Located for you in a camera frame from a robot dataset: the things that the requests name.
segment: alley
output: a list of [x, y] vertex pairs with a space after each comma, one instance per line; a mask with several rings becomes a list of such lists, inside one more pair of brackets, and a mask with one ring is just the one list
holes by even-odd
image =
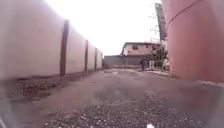
[[221, 92], [218, 86], [111, 69], [72, 79], [39, 99], [17, 94], [10, 101], [21, 128], [204, 128]]

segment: sky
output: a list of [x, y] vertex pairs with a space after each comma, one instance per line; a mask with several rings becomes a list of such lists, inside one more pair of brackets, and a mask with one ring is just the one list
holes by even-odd
[[159, 39], [154, 2], [160, 0], [46, 0], [104, 55], [121, 53], [125, 42]]

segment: roof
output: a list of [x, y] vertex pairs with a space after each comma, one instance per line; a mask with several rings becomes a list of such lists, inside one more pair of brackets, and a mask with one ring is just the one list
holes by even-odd
[[161, 45], [161, 44], [159, 44], [159, 43], [151, 43], [151, 42], [126, 42], [126, 43], [123, 45], [121, 55], [124, 53], [124, 48], [125, 48], [127, 45]]

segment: distant building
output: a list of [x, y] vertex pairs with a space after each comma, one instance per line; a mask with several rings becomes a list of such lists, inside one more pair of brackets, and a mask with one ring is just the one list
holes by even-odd
[[164, 40], [166, 40], [167, 32], [166, 32], [166, 22], [165, 22], [163, 9], [162, 9], [162, 4], [156, 3], [155, 9], [156, 9], [156, 16], [158, 19], [160, 40], [164, 41]]
[[161, 44], [146, 42], [126, 42], [123, 46], [121, 55], [124, 56], [147, 56], [151, 55]]

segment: fence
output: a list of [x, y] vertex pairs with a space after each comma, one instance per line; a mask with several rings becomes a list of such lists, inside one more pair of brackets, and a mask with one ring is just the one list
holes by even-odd
[[0, 80], [101, 68], [102, 53], [44, 0], [1, 0], [0, 5]]

